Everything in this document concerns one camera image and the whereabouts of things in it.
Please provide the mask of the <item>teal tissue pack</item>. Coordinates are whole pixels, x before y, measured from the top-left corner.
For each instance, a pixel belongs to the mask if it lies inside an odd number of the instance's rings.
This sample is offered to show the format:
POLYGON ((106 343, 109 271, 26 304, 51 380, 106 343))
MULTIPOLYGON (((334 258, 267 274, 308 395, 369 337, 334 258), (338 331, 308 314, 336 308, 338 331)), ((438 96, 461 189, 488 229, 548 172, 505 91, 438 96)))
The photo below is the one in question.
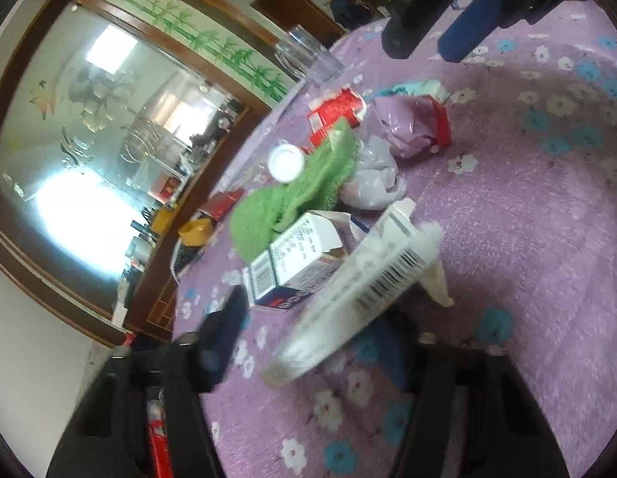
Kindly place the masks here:
POLYGON ((427 79, 396 84, 378 91, 374 98, 391 95, 430 96, 440 104, 444 104, 450 96, 438 80, 427 79))

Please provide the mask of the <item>long white medicine box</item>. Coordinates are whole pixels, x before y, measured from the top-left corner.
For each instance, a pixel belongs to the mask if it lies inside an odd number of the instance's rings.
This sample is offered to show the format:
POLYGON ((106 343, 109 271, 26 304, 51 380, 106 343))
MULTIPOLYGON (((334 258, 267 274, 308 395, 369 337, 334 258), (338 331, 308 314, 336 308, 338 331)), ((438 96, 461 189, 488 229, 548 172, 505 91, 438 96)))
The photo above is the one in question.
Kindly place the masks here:
POLYGON ((416 283, 440 306, 453 306, 440 260, 442 226, 416 225, 414 211, 409 198, 384 210, 277 347, 261 372, 267 386, 283 387, 318 366, 416 283))

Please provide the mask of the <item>white plastic bottle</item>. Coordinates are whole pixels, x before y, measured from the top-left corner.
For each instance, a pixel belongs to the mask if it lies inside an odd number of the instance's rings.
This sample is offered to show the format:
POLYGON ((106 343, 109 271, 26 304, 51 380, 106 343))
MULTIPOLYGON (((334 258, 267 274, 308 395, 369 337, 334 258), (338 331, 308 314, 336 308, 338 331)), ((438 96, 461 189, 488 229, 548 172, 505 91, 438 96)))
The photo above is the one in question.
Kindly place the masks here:
POLYGON ((303 172, 305 155, 291 143, 276 146, 267 158, 266 166, 271 176, 281 184, 290 184, 303 172))

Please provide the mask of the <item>white blue carton box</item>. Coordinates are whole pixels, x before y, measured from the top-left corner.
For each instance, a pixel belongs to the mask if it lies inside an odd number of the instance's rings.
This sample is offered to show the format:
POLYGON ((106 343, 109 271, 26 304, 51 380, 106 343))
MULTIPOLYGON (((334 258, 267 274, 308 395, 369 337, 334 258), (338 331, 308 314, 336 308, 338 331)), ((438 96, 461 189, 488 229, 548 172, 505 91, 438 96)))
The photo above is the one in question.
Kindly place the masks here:
POLYGON ((243 268, 249 304, 288 310, 316 294, 340 268, 346 239, 361 241, 369 232, 349 213, 310 210, 243 268))

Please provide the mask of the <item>green fluffy cloth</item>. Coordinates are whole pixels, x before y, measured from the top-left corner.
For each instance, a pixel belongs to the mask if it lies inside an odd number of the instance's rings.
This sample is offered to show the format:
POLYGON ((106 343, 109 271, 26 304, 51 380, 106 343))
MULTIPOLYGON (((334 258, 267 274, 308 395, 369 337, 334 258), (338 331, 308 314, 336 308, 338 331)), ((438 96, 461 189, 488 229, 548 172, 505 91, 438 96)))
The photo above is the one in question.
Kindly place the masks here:
POLYGON ((309 210, 336 207, 340 187, 353 177, 359 145, 348 120, 341 118, 307 157, 296 180, 255 190, 240 201, 228 225, 233 246, 243 262, 253 262, 309 210))

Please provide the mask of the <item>purple crumpled plastic bag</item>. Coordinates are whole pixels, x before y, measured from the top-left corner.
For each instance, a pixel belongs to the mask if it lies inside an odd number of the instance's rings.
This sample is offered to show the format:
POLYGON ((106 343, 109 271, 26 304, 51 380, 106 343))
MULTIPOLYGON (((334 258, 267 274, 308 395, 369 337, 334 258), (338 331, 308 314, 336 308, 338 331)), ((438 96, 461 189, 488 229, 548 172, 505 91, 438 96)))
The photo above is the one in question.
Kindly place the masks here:
POLYGON ((359 126, 363 140, 383 139, 395 158, 411 159, 451 145, 446 108, 430 95, 389 95, 375 98, 359 126))

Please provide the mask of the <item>red cigarette pack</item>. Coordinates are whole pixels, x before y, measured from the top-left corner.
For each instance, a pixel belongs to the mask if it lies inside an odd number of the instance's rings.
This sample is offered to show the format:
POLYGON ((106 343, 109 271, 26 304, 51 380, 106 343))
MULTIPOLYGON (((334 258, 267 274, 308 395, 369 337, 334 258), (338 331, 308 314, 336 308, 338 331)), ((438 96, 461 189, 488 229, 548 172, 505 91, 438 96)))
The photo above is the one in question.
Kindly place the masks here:
POLYGON ((328 138, 331 128, 340 119, 345 119, 351 128, 356 128, 362 123, 366 112, 367 104, 363 97, 351 88, 325 93, 310 104, 310 112, 307 115, 310 135, 308 145, 301 147, 301 151, 304 154, 313 153, 328 138))

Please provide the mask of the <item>clear glass mug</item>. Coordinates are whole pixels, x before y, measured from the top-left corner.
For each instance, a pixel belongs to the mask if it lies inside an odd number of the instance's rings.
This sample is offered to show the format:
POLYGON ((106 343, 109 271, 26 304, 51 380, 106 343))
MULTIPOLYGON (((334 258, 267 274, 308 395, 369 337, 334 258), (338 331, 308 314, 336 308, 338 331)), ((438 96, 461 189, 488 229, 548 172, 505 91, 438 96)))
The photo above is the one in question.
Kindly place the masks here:
POLYGON ((336 79, 345 70, 339 59, 300 25, 277 42, 275 56, 297 78, 317 85, 336 79))

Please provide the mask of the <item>clear crumpled plastic bag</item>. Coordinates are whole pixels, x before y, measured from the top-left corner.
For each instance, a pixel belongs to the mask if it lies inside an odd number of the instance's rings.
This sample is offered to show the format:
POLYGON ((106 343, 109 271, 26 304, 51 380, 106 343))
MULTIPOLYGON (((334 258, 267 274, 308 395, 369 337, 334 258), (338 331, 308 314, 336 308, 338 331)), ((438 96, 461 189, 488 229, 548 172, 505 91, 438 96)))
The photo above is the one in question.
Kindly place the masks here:
POLYGON ((374 135, 362 141, 353 176, 340 189, 341 201, 356 210, 384 210, 401 200, 406 191, 406 180, 399 173, 389 143, 374 135))

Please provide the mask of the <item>purple floral tablecloth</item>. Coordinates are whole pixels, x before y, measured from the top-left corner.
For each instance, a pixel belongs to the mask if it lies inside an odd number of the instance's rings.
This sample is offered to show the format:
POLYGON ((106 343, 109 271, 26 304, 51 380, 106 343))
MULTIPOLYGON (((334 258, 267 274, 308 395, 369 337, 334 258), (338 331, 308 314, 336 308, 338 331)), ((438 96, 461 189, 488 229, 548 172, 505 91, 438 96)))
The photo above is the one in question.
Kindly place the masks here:
MULTIPOLYGON (((401 163, 416 220, 434 220, 453 306, 415 290, 419 331, 477 347, 501 342, 545 414, 573 477, 617 431, 617 29, 593 0, 438 54, 449 9, 404 61, 382 23, 334 45, 342 82, 365 97, 437 81, 451 147, 401 163)), ((230 477, 384 477, 411 399, 368 332, 280 390, 260 373, 295 313, 255 309, 217 391, 202 400, 230 477)))

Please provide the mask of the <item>dark red flat box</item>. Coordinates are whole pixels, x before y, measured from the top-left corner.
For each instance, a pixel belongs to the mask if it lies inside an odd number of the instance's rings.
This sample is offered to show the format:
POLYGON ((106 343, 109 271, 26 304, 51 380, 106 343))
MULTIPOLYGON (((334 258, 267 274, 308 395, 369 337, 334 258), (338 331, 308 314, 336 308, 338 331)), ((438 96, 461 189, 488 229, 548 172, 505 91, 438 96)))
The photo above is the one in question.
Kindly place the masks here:
POLYGON ((213 222, 219 222, 238 203, 244 193, 243 188, 218 192, 199 206, 198 211, 213 222))

